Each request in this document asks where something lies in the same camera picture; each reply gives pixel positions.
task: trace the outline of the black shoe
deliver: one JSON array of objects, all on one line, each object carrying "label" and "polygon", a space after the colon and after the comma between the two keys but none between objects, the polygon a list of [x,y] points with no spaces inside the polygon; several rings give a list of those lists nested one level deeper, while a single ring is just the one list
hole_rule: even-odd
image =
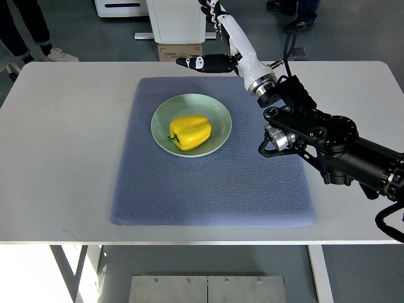
[{"label": "black shoe", "polygon": [[296,6],[294,8],[283,8],[281,1],[267,1],[266,8],[272,11],[280,11],[288,16],[296,15]]},{"label": "black shoe", "polygon": [[285,27],[285,30],[288,33],[301,33],[305,32],[306,30],[311,30],[313,28],[313,24],[314,22],[303,22],[296,19],[295,21],[289,23]]}]

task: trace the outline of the sneaker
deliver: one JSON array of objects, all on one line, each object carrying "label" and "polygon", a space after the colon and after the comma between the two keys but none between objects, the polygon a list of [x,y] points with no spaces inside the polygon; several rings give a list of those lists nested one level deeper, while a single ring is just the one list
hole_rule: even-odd
[{"label": "sneaker", "polygon": [[269,0],[266,2],[266,8],[271,11],[280,11],[288,16],[296,15],[296,6],[294,8],[284,8],[281,1]]},{"label": "sneaker", "polygon": [[301,33],[305,32],[306,30],[311,30],[313,28],[314,22],[304,22],[296,19],[295,21],[289,23],[285,30],[288,33]]},{"label": "sneaker", "polygon": [[77,57],[65,54],[61,49],[51,49],[47,56],[42,52],[42,59],[46,62],[79,62]]}]

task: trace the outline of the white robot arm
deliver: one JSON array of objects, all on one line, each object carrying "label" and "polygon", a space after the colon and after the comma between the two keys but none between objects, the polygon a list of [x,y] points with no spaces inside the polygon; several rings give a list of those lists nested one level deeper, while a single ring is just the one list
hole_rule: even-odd
[{"label": "white robot arm", "polygon": [[199,0],[199,3],[206,19],[213,24],[229,48],[230,56],[219,54],[192,59],[180,58],[177,63],[203,73],[236,70],[238,75],[243,77],[246,90],[258,97],[274,87],[277,80],[272,68],[257,59],[253,46],[233,16],[229,15],[217,0]]}]

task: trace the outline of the jeans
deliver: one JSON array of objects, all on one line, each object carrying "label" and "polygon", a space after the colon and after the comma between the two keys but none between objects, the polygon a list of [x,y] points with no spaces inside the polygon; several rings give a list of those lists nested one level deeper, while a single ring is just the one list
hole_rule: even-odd
[{"label": "jeans", "polygon": [[317,18],[316,11],[320,5],[320,0],[284,0],[279,1],[285,8],[295,8],[297,6],[297,19],[303,22],[314,22]]},{"label": "jeans", "polygon": [[[49,31],[37,0],[13,0],[13,2],[20,10],[33,40],[39,45],[50,44]],[[0,0],[0,40],[14,56],[20,58],[29,56],[30,50],[15,27],[7,0]]]}]

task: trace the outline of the blue cushion mat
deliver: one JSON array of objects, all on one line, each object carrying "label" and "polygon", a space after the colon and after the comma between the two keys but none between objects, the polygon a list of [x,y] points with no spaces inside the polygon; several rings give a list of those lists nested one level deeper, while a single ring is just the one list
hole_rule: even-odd
[{"label": "blue cushion mat", "polygon": [[[184,93],[211,96],[232,117],[228,140],[207,156],[172,155],[157,145],[150,131],[158,106]],[[265,123],[263,109],[245,91],[242,78],[142,79],[129,118],[111,222],[251,227],[311,224],[314,208],[303,160],[297,155],[261,156],[258,146]]]}]

